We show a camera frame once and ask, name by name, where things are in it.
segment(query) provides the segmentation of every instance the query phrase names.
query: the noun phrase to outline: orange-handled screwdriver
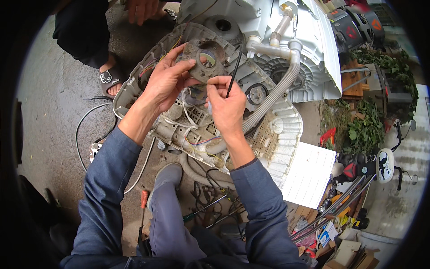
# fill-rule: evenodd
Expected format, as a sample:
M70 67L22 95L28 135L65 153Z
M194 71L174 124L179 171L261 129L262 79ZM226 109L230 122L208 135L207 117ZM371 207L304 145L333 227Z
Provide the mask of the orange-handled screwdriver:
M143 190L142 195L140 196L140 207L143 209L143 211L142 211L142 225L141 226L143 226L143 217L145 215L146 202L148 202L148 191Z

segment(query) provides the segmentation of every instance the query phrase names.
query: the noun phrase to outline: drain hose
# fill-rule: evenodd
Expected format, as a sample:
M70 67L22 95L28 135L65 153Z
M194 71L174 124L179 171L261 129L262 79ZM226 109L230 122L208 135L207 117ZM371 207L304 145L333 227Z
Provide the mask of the drain hose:
M179 156L179 162L181 163L182 169L184 170L184 172L192 179L197 181L198 183L202 183L204 185L208 185L209 181L206 177L201 176L199 174L197 174L192 168L191 166L188 164L188 160L187 160L187 156L188 154L185 152L182 152L182 154ZM226 181L219 181L217 180L218 184L223 187L223 188L227 188L229 187L232 190L236 190L236 187L234 186L233 183L231 182L226 182Z
M295 81L298 73L300 71L300 58L294 61L291 60L290 67L288 68L285 75L282 77L280 82L270 91L269 95L264 99L264 101L257 107L257 109L247 117L242 124L243 133L246 133L254 127L260 119L262 119L268 112L271 111L273 105L288 93L289 88ZM226 149L224 140L220 141L218 144L210 146L206 151L210 154L217 154Z

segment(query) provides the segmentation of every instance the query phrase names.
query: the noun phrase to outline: scooter mirror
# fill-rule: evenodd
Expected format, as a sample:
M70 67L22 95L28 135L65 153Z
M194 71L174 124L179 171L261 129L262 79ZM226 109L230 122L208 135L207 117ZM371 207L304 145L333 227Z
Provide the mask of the scooter mirror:
M411 179L412 179L412 185L416 185L418 183L418 176L417 175L413 175Z
M416 128L417 128L417 122L415 120L411 120L411 130L415 131Z

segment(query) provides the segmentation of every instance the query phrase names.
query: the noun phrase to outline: hand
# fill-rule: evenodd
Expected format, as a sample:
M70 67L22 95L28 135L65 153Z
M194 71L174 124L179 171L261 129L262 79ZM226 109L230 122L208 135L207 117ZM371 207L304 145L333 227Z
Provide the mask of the hand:
M137 17L137 24L140 26L144 21L154 16L157 12L158 0L127 0L129 11L129 22L134 23Z
M151 100L157 110L157 115L167 111L175 102L179 93L188 86L199 84L196 79L191 78L188 70L195 64L196 60L175 60L184 50L185 44L171 50L161 60L149 78L148 85L140 98Z
M233 82L228 98L225 98L230 81L231 76L218 76L207 82L206 102L211 101L212 117L226 142L232 136L243 136L242 120L246 102L246 96L236 82Z

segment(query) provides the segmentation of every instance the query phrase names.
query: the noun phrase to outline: dirty rubber gasket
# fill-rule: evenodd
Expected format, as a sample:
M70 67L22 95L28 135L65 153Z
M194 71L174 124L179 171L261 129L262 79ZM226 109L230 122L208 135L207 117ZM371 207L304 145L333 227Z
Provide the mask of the dirty rubber gasket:
M211 67L204 66L200 62L200 53L202 51L210 51L215 56L215 64ZM208 79L226 74L225 51L221 44L207 38L196 38L190 40L182 53L183 60L195 59L196 65L190 69L189 73L192 77L202 83L206 83Z

